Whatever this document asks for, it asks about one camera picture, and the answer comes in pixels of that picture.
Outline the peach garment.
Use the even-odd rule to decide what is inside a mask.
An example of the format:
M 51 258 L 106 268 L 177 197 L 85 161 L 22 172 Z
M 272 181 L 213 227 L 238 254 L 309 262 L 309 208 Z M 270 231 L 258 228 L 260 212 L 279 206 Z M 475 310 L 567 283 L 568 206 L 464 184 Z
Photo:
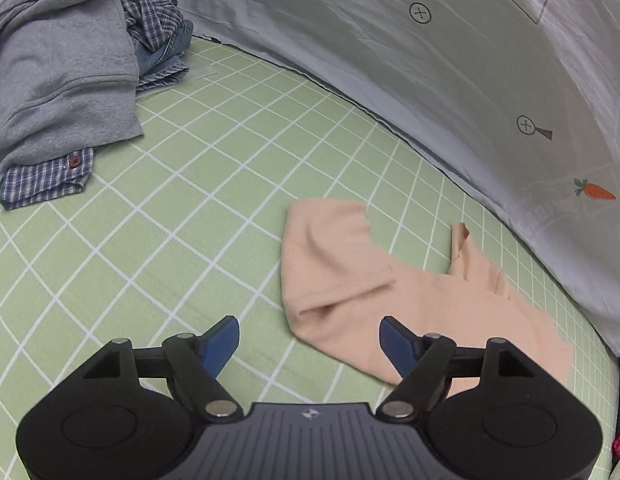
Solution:
M 386 315 L 417 335 L 438 333 L 461 347 L 505 338 L 561 384 L 572 368 L 574 348 L 549 313 L 519 294 L 462 223 L 452 229 L 449 271 L 436 274 L 377 245 L 363 204 L 298 200 L 287 212 L 281 285 L 297 338 L 391 385 L 401 377 L 379 344 Z

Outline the green grid mat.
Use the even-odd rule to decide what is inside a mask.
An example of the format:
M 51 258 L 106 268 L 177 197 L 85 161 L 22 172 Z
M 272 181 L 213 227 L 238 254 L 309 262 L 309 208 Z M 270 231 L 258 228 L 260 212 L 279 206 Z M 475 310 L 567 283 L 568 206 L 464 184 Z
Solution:
M 307 78 L 194 40 L 209 74 L 142 100 L 140 138 L 95 156 L 80 194 L 21 209 L 0 204 L 0 479 L 22 479 L 21 417 L 105 342 L 157 346 L 224 315 L 240 345 L 221 383 L 244 405 L 377 404 L 382 382 L 289 332 L 279 244 L 301 197 L 365 203 L 373 240 L 442 273 L 451 228 L 477 246 L 572 343 L 568 388 L 616 432 L 618 365 L 525 245 L 413 148 Z

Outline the blue denim garment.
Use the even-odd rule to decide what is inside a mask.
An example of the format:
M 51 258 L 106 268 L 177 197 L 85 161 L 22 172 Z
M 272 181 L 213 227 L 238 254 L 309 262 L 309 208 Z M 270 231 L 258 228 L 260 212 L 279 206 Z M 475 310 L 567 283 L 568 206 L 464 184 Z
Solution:
M 183 21 L 156 51 L 150 51 L 138 40 L 133 40 L 139 74 L 137 93 L 173 86 L 187 75 L 189 66 L 182 56 L 191 46 L 193 28 L 191 21 Z

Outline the grey fabric storage bag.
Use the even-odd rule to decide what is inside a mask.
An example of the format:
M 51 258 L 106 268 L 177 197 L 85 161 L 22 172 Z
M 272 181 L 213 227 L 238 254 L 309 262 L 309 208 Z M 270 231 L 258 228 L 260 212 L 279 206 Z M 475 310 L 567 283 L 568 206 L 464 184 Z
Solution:
M 180 0 L 196 32 L 386 122 L 620 356 L 620 0 Z

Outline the grey zip hoodie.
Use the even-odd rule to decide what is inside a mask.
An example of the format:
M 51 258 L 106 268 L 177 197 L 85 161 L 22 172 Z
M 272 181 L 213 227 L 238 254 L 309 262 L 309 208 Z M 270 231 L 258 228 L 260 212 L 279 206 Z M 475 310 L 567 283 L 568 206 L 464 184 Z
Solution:
M 120 0 L 0 4 L 0 182 L 142 134 L 138 64 Z

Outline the blue plaid shirt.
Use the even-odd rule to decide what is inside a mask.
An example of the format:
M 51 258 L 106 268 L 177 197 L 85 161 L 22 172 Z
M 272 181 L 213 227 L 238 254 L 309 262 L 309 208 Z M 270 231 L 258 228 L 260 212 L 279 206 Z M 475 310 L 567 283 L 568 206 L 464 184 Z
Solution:
M 142 135 L 142 80 L 177 79 L 191 23 L 177 0 L 0 3 L 0 204 L 80 193 L 96 148 Z

